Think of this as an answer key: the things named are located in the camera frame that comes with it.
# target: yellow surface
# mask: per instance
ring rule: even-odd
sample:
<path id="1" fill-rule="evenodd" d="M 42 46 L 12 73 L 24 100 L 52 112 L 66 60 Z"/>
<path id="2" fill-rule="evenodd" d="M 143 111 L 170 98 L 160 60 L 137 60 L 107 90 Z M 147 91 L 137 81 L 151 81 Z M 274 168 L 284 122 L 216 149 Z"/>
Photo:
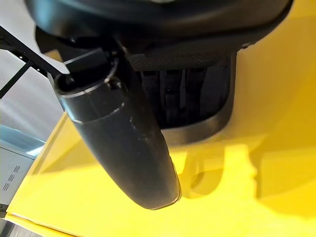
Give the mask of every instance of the yellow surface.
<path id="1" fill-rule="evenodd" d="M 6 219 L 48 237 L 315 237 L 315 0 L 296 0 L 272 34 L 239 52 L 226 128 L 170 150 L 183 196 L 145 210 L 63 116 Z"/>

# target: black metal bar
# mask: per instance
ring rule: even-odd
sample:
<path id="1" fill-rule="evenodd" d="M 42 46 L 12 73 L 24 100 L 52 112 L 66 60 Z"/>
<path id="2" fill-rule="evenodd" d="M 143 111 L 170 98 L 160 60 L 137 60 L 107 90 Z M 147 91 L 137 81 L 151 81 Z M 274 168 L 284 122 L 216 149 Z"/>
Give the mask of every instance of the black metal bar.
<path id="1" fill-rule="evenodd" d="M 14 47 L 0 39 L 0 49 L 12 51 Z"/>
<path id="2" fill-rule="evenodd" d="M 20 52 L 24 57 L 27 57 L 29 60 L 31 60 L 33 62 L 33 66 L 36 66 L 37 69 L 44 70 L 52 74 L 53 77 L 56 77 L 57 75 L 61 74 L 59 70 L 54 68 L 48 62 L 46 62 L 43 58 L 41 58 L 39 55 L 33 52 L 30 48 L 28 48 L 25 44 L 23 44 L 20 40 L 18 40 L 16 37 L 14 37 L 1 26 L 0 40 L 4 41 L 6 45 L 12 46 L 15 49 L 15 51 Z"/>
<path id="3" fill-rule="evenodd" d="M 20 79 L 20 77 L 32 66 L 33 62 L 28 61 L 24 66 L 5 84 L 5 86 L 0 90 L 0 99 L 14 86 L 14 84 Z"/>

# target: floor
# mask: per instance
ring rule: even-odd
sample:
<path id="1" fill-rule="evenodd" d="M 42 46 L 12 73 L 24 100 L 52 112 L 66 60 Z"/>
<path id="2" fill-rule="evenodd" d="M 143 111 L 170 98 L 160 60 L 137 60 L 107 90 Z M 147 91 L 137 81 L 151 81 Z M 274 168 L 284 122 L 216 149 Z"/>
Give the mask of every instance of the floor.
<path id="1" fill-rule="evenodd" d="M 10 234 L 10 237 L 41 237 L 41 236 L 31 231 L 28 231 L 20 226 L 15 225 Z"/>

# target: yellow mat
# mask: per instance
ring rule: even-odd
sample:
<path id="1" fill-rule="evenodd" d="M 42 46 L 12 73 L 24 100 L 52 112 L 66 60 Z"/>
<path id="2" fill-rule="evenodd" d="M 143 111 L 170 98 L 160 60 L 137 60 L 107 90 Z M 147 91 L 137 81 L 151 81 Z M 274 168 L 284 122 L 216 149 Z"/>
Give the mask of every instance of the yellow mat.
<path id="1" fill-rule="evenodd" d="M 229 124 L 170 151 L 183 196 L 145 210 L 63 115 L 5 218 L 47 237 L 315 237 L 316 0 L 296 0 L 272 34 L 238 53 Z"/>

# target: ventilation slot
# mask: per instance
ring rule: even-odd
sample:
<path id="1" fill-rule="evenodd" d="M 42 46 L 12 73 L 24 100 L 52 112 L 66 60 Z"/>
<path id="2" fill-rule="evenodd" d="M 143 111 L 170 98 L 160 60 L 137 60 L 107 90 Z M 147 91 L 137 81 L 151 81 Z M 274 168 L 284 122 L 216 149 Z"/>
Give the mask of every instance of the ventilation slot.
<path id="1" fill-rule="evenodd" d="M 7 191 L 9 188 L 10 184 L 5 183 L 4 187 L 2 188 L 3 191 Z"/>
<path id="2" fill-rule="evenodd" d="M 17 173 L 20 168 L 21 168 L 20 166 L 16 166 L 13 171 L 14 171 L 15 173 Z"/>
<path id="3" fill-rule="evenodd" d="M 11 174 L 10 177 L 8 178 L 8 181 L 13 181 L 15 175 L 14 174 Z"/>

